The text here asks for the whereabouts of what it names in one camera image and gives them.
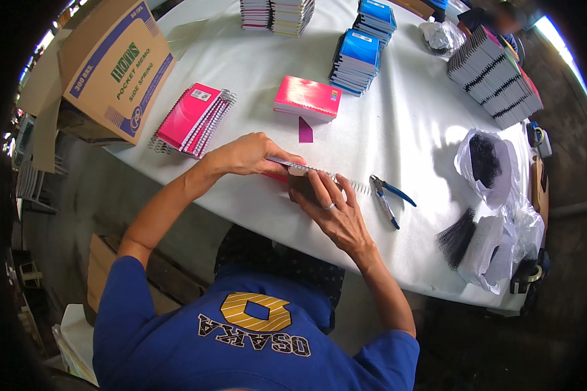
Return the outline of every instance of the stack of blue notebooks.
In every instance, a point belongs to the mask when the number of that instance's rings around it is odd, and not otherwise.
[[[386,46],[397,28],[394,11],[386,4],[359,0],[359,16],[352,28],[378,38]]]
[[[336,45],[330,85],[346,93],[363,95],[378,74],[381,50],[378,38],[347,29]]]

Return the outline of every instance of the purple paper tab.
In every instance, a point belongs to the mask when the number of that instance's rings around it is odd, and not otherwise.
[[[308,123],[299,117],[299,130],[298,130],[298,142],[299,143],[312,143],[313,142],[313,129]]]

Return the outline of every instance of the white plastic bag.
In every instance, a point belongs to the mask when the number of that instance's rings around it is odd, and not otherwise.
[[[440,56],[450,56],[465,43],[465,33],[451,21],[424,22],[419,29],[430,51]]]
[[[492,188],[487,188],[480,180],[474,179],[469,149],[469,142],[474,135],[480,135],[493,143],[495,155],[500,162],[501,174],[495,177]],[[459,145],[459,151],[454,158],[454,167],[459,174],[467,179],[472,189],[490,209],[494,210],[505,204],[514,205],[517,202],[519,168],[515,148],[511,142],[502,140],[495,133],[471,129]]]
[[[515,262],[519,262],[524,258],[537,259],[543,234],[546,231],[546,223],[524,196],[513,204],[512,209],[512,223],[517,232],[517,243],[513,249],[513,259],[515,259]]]
[[[467,252],[457,268],[469,283],[500,294],[499,281],[512,277],[516,234],[502,216],[486,216],[478,221]]]

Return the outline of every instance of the black chair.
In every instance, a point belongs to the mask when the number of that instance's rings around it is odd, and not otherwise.
[[[524,60],[526,57],[526,53],[524,51],[524,43],[522,43],[522,40],[519,39],[519,37],[514,36],[515,37],[515,42],[517,43],[517,56],[519,57],[519,66],[524,66]]]

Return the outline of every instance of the sticker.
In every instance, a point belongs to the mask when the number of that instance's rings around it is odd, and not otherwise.
[[[209,98],[211,98],[211,94],[210,93],[206,93],[206,92],[201,91],[201,90],[194,90],[194,92],[192,92],[192,96],[194,98],[198,98],[201,101],[205,101],[205,102],[208,101]]]
[[[367,2],[368,2],[368,3],[370,3],[370,4],[374,4],[375,6],[378,6],[378,7],[381,7],[381,8],[384,8],[384,7],[385,7],[385,6],[384,6],[384,5],[382,5],[382,4],[378,4],[378,3],[375,3],[375,2],[373,2],[373,1],[370,1],[370,0],[367,0]]]
[[[369,38],[369,37],[363,36],[363,35],[361,35],[361,34],[352,33],[352,36],[353,36],[353,37],[357,37],[357,38],[359,38],[359,39],[364,39],[364,40],[366,40],[367,42],[372,42],[372,38]]]

